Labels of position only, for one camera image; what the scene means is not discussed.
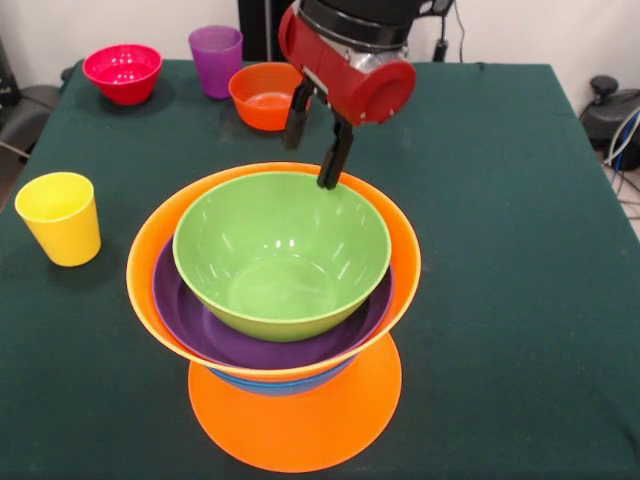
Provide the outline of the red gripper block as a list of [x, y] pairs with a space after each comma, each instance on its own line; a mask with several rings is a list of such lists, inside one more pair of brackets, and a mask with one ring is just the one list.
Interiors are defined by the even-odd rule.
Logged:
[[327, 151], [317, 185], [334, 189], [353, 143], [353, 125], [384, 123], [408, 102], [416, 85], [413, 65], [399, 52], [365, 53], [323, 37], [305, 22], [298, 7], [285, 11], [278, 30], [281, 51], [301, 74], [289, 108], [284, 145], [299, 147], [308, 104], [315, 87], [332, 109], [346, 118], [334, 122], [334, 142]]

